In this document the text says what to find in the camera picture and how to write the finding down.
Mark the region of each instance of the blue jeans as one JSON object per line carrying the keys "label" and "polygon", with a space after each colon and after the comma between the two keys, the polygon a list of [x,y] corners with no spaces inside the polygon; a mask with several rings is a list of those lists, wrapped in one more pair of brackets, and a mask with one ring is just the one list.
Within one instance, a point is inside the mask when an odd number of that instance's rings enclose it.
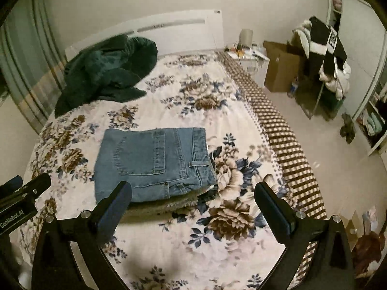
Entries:
{"label": "blue jeans", "polygon": [[204,128],[144,132],[108,129],[94,167],[97,203],[120,181],[132,185],[132,202],[156,201],[216,183]]}

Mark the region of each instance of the water bottle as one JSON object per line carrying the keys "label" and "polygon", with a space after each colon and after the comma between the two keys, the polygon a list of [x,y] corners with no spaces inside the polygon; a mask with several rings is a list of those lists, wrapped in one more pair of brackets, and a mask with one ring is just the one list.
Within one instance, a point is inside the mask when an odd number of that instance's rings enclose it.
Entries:
{"label": "water bottle", "polygon": [[294,81],[291,82],[291,87],[290,90],[288,91],[288,97],[293,98],[294,95],[296,94],[296,90],[298,88],[299,81],[298,81],[298,76],[294,79]]}

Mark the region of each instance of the tile floor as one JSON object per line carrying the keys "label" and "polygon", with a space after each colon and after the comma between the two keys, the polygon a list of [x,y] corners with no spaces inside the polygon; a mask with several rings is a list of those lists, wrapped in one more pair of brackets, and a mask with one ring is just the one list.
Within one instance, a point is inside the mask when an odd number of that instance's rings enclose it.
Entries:
{"label": "tile floor", "polygon": [[309,120],[295,99],[286,93],[266,94],[296,134],[312,166],[325,207],[330,217],[341,214],[350,219],[376,206],[380,228],[386,219],[387,171],[377,152],[367,156],[365,137],[358,130],[347,144],[339,134],[343,125],[339,111],[334,120],[326,121],[322,112]]}

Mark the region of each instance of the white wardrobe door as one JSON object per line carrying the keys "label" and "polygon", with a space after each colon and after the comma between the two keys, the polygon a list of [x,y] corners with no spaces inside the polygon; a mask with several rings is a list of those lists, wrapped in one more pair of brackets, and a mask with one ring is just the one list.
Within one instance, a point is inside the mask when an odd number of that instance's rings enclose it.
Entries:
{"label": "white wardrobe door", "polygon": [[376,85],[374,76],[380,68],[384,34],[385,29],[370,6],[359,0],[342,0],[339,37],[351,67],[350,91],[344,107],[351,117],[359,113],[367,93]]}

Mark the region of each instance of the white nightstand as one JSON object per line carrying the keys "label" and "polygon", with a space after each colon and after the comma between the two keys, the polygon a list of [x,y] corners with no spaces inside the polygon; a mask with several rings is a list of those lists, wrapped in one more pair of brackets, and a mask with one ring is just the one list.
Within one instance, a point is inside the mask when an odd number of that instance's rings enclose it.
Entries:
{"label": "white nightstand", "polygon": [[[239,64],[238,55],[235,52],[229,51],[227,53]],[[254,52],[258,58],[252,56],[252,54],[253,52],[251,50],[245,51],[245,54],[240,56],[239,59],[243,69],[250,74],[251,78],[258,84],[258,86],[264,87],[270,59],[258,51]]]}

